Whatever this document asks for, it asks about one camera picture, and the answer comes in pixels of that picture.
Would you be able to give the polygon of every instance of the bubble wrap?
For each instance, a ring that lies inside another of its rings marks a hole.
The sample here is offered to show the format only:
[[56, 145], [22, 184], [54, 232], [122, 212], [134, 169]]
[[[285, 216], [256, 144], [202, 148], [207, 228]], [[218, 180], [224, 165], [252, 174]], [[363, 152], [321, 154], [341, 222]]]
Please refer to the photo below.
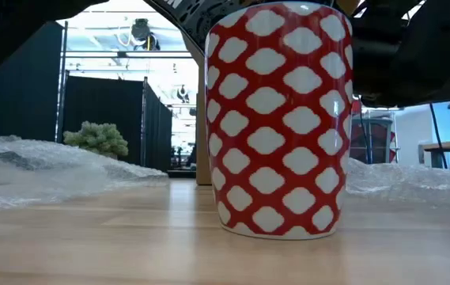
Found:
[[167, 183], [168, 177], [161, 171], [76, 147], [0, 138], [0, 209]]
[[370, 199], [450, 208], [450, 169], [424, 165], [366, 165], [350, 159], [347, 191]]

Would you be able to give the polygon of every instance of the black partition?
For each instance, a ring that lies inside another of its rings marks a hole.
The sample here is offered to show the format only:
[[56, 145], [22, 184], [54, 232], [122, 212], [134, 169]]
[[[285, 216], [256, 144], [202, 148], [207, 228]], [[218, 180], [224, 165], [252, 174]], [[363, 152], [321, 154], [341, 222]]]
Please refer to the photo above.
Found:
[[172, 111], [163, 105], [149, 84], [144, 85], [145, 166], [167, 172], [172, 149]]
[[0, 66], [0, 135], [54, 141], [61, 40], [47, 23]]
[[142, 90], [143, 82], [69, 76], [62, 130], [78, 131], [84, 121], [116, 124], [129, 152], [119, 160], [141, 165]]

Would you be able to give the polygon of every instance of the black fabric panel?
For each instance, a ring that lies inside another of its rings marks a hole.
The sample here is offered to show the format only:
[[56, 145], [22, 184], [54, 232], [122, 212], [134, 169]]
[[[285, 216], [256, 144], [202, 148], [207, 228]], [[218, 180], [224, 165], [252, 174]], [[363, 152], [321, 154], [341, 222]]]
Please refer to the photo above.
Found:
[[63, 131], [78, 131], [84, 121], [116, 124], [128, 141], [128, 156], [141, 165], [143, 82], [69, 76], [66, 81]]
[[0, 66], [0, 135], [54, 141], [61, 40], [47, 23]]
[[172, 147], [172, 112], [164, 106], [149, 85], [146, 96], [146, 163], [145, 167], [164, 172], [170, 167]]

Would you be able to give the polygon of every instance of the table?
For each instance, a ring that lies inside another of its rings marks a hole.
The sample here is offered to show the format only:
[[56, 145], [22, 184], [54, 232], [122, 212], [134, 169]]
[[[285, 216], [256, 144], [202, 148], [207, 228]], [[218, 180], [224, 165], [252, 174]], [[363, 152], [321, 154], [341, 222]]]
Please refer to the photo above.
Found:
[[0, 285], [450, 284], [450, 211], [347, 197], [314, 241], [219, 226], [209, 187], [173, 180], [0, 212]]
[[430, 157], [432, 160], [432, 167], [443, 168], [443, 155], [444, 152], [450, 152], [450, 142], [442, 142], [442, 151], [438, 143], [430, 143], [421, 145], [424, 151], [430, 152]]

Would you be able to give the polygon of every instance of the red and white patterned cup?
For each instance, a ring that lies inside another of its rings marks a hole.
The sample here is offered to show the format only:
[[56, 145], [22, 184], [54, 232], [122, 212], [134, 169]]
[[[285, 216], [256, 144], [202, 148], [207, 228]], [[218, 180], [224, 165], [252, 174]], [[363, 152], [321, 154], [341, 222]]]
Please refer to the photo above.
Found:
[[258, 238], [335, 231], [346, 185], [351, 25], [311, 2], [220, 20], [206, 39], [210, 171], [224, 228]]

